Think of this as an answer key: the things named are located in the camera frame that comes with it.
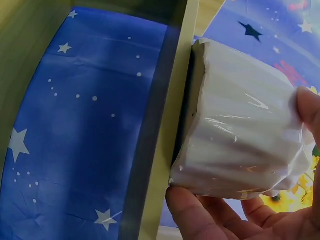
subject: dark blue star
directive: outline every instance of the dark blue star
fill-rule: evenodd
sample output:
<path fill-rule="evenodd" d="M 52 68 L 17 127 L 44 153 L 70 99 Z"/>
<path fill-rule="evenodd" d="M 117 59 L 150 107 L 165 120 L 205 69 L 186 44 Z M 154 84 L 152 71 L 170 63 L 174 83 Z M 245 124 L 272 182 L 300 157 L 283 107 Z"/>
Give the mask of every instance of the dark blue star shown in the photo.
<path fill-rule="evenodd" d="M 238 23 L 240 23 L 245 28 L 246 36 L 253 36 L 255 39 L 257 39 L 260 42 L 259 36 L 262 36 L 260 32 L 256 31 L 250 24 L 245 25 L 240 21 Z"/>

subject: red pattern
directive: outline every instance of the red pattern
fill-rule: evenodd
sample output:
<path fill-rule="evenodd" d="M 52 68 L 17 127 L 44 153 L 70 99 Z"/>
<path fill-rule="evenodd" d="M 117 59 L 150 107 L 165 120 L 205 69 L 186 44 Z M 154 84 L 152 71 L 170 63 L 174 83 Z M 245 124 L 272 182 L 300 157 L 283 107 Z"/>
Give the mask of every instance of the red pattern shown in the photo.
<path fill-rule="evenodd" d="M 274 67 L 284 73 L 293 86 L 308 85 L 307 81 L 297 72 L 294 66 L 291 66 L 284 60 L 280 64 L 275 64 Z"/>
<path fill-rule="evenodd" d="M 308 7 L 308 0 L 302 0 L 299 3 L 292 3 L 289 4 L 289 9 L 291 11 L 295 11 L 295 10 L 304 10 L 306 7 Z"/>

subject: wrapped white object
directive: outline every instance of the wrapped white object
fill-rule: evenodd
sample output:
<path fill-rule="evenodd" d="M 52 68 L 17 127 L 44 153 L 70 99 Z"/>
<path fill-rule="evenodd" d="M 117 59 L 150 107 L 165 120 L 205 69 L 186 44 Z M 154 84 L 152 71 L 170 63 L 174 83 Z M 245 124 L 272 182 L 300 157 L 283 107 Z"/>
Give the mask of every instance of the wrapped white object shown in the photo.
<path fill-rule="evenodd" d="M 297 92 L 277 69 L 200 39 L 173 185 L 197 195 L 245 200 L 294 187 L 315 146 L 296 109 Z"/>

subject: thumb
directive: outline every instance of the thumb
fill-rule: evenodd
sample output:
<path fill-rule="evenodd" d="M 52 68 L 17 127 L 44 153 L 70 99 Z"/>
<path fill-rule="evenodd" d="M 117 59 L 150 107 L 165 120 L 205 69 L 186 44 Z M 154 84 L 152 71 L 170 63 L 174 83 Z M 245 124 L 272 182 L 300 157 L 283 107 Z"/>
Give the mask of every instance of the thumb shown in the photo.
<path fill-rule="evenodd" d="M 301 120 L 312 132 L 316 145 L 320 146 L 320 96 L 305 87 L 299 87 L 297 108 Z M 316 168 L 313 188 L 311 221 L 317 229 L 320 229 L 320 164 Z"/>
<path fill-rule="evenodd" d="M 298 87 L 297 108 L 301 120 L 312 132 L 317 145 L 320 146 L 320 96 L 303 86 Z"/>

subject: white star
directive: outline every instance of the white star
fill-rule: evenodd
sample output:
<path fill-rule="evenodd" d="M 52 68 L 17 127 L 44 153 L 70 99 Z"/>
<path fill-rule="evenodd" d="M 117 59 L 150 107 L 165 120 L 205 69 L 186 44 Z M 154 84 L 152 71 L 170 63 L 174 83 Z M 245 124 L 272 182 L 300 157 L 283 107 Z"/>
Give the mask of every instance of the white star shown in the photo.
<path fill-rule="evenodd" d="M 28 129 L 17 132 L 15 129 L 13 129 L 12 131 L 9 148 L 12 150 L 14 163 L 17 162 L 19 154 L 30 154 L 24 143 L 27 130 Z"/>
<path fill-rule="evenodd" d="M 60 47 L 60 49 L 59 49 L 58 53 L 64 52 L 66 54 L 69 49 L 72 49 L 72 46 L 69 46 L 68 42 L 65 45 L 60 45 L 59 47 Z"/>
<path fill-rule="evenodd" d="M 303 20 L 303 24 L 299 24 L 298 26 L 302 29 L 303 33 L 304 32 L 313 33 L 312 28 L 314 27 L 314 25 L 307 22 L 305 19 Z"/>
<path fill-rule="evenodd" d="M 95 210 L 96 214 L 98 215 L 98 220 L 95 221 L 95 224 L 102 224 L 107 231 L 109 231 L 110 224 L 117 223 L 117 221 L 114 220 L 113 218 L 122 213 L 122 211 L 121 211 L 121 212 L 117 213 L 116 215 L 114 215 L 113 217 L 110 217 L 110 211 L 111 210 L 109 209 L 105 213 L 102 213 L 98 210 Z"/>
<path fill-rule="evenodd" d="M 280 50 L 279 50 L 279 48 L 277 48 L 277 47 L 273 47 L 273 50 L 277 53 L 277 54 L 279 54 L 280 53 Z"/>
<path fill-rule="evenodd" d="M 71 18 L 75 18 L 75 16 L 79 15 L 79 13 L 76 13 L 76 10 L 70 12 L 69 16 L 68 17 L 71 17 Z"/>

